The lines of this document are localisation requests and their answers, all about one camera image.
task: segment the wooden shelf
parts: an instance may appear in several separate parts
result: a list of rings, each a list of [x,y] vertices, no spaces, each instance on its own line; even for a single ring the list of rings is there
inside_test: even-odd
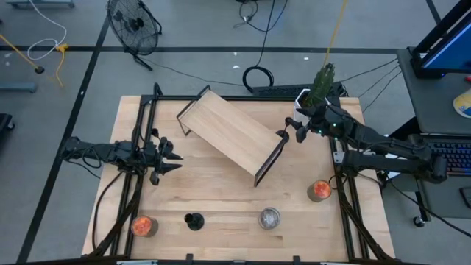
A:
[[[282,138],[208,90],[180,122],[251,175],[258,176]]]

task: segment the black fan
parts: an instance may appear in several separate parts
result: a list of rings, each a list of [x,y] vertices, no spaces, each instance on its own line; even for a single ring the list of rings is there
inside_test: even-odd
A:
[[[138,55],[149,55],[157,47],[162,25],[141,0],[109,0],[107,17],[111,28],[137,63],[150,71],[152,68]]]

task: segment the chair wheel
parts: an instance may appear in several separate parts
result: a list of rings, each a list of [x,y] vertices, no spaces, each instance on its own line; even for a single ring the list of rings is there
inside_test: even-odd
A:
[[[10,121],[7,125],[7,130],[11,131],[15,129],[15,123],[13,121]]]
[[[424,227],[425,222],[422,220],[422,218],[420,216],[416,216],[416,217],[414,217],[414,225],[417,226],[417,227]]]

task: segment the white pot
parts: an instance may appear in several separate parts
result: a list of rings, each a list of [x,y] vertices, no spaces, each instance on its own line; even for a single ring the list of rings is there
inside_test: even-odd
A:
[[[309,118],[307,116],[304,116],[303,114],[299,113],[296,111],[297,108],[301,108],[301,98],[305,93],[309,93],[311,89],[303,89],[299,96],[296,98],[294,101],[294,108],[293,108],[293,120],[295,121],[301,121],[302,125],[306,125],[309,122]]]

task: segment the green plant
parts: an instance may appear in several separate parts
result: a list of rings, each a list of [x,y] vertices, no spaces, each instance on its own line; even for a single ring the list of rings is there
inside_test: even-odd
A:
[[[312,107],[322,102],[332,88],[335,74],[335,67],[332,63],[322,67],[314,79],[313,88],[307,96],[301,99],[301,107]]]

